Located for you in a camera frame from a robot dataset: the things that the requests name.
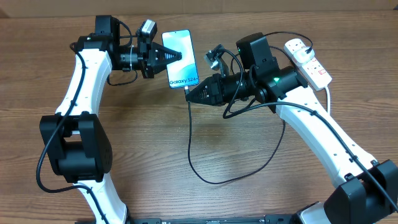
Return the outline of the Galaxy S24+ smartphone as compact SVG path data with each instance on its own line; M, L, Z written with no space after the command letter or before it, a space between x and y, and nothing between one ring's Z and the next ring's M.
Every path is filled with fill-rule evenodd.
M193 51L192 37L188 29L162 34L164 47L180 53L178 60L167 65L170 88L182 88L199 83L198 70Z

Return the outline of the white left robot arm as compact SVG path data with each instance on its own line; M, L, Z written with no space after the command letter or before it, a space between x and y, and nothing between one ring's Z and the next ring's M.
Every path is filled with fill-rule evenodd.
M95 223L132 223L111 180L111 143L99 117L103 90L113 71L153 78L182 58L180 52L154 42L157 24L146 20L121 43L125 24L113 16L96 16L95 31L70 45L75 69L67 93L53 115L43 116L39 129L44 141L40 158L53 172L78 189L95 216Z

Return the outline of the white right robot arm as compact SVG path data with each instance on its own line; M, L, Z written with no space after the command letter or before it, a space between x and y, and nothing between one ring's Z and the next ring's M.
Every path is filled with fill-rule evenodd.
M280 68L267 36L255 33L236 43L233 58L239 72L224 63L222 45L206 54L215 74L192 90L188 103L225 106L223 117L236 100L248 100L251 111L268 107L305 141L328 173L334 192L324 202L308 205L284 218L286 223L376 223L397 211L397 166L379 162L357 145L320 104L315 92L330 82L315 60L303 35L287 42L282 52L291 64Z

